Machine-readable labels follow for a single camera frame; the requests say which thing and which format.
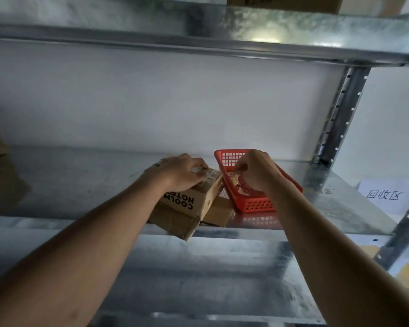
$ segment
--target person's left arm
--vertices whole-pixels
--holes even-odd
[[[0,327],[87,326],[165,192],[184,191],[207,168],[187,154],[162,160],[0,277]]]

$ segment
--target person's left hand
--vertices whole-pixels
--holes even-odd
[[[152,165],[141,178],[155,181],[158,186],[162,186],[164,192],[180,192],[197,185],[206,180],[206,170],[192,173],[193,167],[201,166],[207,169],[208,166],[202,158],[192,158],[188,154],[177,157],[169,157],[161,160],[160,166]]]

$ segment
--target person's right hand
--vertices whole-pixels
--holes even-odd
[[[265,191],[271,178],[285,179],[271,157],[260,150],[249,150],[236,163],[233,172],[240,174],[245,182],[257,191]]]

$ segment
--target hand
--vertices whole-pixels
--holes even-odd
[[[208,166],[202,158],[192,158],[188,154],[177,157],[164,158],[159,166],[150,166],[144,171],[142,179],[155,181],[164,192],[180,192],[206,180],[206,170],[192,173],[193,167]]]
[[[245,182],[257,191],[266,191],[267,180],[285,179],[271,157],[260,150],[250,150],[236,163],[233,172],[240,174]]]

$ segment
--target forearm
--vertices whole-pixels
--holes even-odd
[[[138,181],[0,278],[0,326],[86,325],[163,189]]]
[[[409,326],[409,294],[282,177],[265,179],[327,324]]]

